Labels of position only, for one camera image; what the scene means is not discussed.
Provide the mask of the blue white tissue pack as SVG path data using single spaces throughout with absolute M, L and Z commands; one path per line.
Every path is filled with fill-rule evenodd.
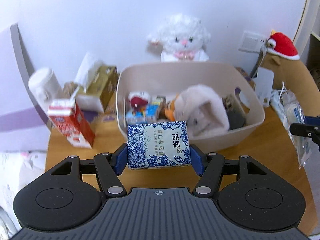
M 129 125 L 127 149 L 130 169 L 141 170 L 191 164 L 185 121 Z

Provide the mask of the orange knitted sock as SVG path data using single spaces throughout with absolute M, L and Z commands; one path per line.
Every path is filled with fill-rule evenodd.
M 164 108 L 164 115 L 169 121 L 175 121 L 175 99 L 171 100 L 167 103 L 167 105 Z

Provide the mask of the white pink fluffy slipper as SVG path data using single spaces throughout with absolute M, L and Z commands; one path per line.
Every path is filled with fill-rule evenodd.
M 224 134 L 229 130 L 223 100 L 211 87 L 190 86 L 175 100 L 175 120 L 186 122 L 190 137 Z

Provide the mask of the small blue colourful box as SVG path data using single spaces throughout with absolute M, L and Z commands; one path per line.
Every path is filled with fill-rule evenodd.
M 155 123 L 159 116 L 158 105 L 146 105 L 138 110 L 131 109 L 126 113 L 128 125 Z

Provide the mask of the black gold small box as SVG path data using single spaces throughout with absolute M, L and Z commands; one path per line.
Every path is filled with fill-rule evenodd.
M 246 124 L 245 114 L 236 99 L 229 94 L 222 100 L 229 120 L 229 129 L 234 130 L 244 127 Z

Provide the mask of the white kitty plush doll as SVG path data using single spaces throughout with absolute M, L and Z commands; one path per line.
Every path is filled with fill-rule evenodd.
M 134 91 L 129 93 L 128 100 L 134 112 L 144 112 L 151 100 L 151 96 L 148 92 Z

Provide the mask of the white device on stand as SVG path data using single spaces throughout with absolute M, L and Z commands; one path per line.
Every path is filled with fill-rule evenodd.
M 270 104 L 271 93 L 273 88 L 274 73 L 266 68 L 258 67 L 257 75 L 254 78 L 255 94 L 263 107 Z

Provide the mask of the red white milk carton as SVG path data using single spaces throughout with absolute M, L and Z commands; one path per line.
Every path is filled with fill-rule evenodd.
M 73 147 L 92 148 L 95 133 L 74 99 L 53 100 L 47 114 Z

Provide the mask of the gold tissue box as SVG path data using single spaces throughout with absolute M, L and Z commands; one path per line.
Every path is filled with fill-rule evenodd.
M 118 72 L 116 66 L 101 66 L 86 91 L 82 87 L 75 100 L 83 111 L 103 113 L 116 89 Z

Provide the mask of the red plush hat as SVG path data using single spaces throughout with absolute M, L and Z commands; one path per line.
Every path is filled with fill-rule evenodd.
M 281 32 L 273 33 L 267 41 L 267 51 L 281 58 L 297 61 L 300 59 L 298 50 L 289 37 Z

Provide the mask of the beige plastic basket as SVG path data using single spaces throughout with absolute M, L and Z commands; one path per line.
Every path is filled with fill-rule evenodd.
M 157 62 L 127 67 L 116 90 L 117 122 L 124 137 L 131 92 L 164 96 L 169 115 L 186 121 L 190 143 L 205 152 L 239 144 L 265 118 L 252 87 L 225 63 Z

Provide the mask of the white thermos bottle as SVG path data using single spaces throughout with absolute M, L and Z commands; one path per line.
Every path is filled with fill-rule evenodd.
M 55 99 L 64 98 L 63 90 L 50 68 L 41 68 L 29 77 L 28 88 L 42 108 Z

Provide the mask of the white fluffy plush cat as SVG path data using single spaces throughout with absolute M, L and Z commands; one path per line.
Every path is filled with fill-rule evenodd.
M 209 60 L 205 46 L 211 34 L 199 18 L 184 14 L 171 15 L 156 32 L 148 36 L 148 43 L 161 46 L 162 62 Z

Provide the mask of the white wall socket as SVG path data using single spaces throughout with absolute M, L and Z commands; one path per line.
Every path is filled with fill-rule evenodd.
M 261 47 L 265 44 L 267 37 L 261 34 L 244 31 L 239 51 L 246 53 L 259 53 Z

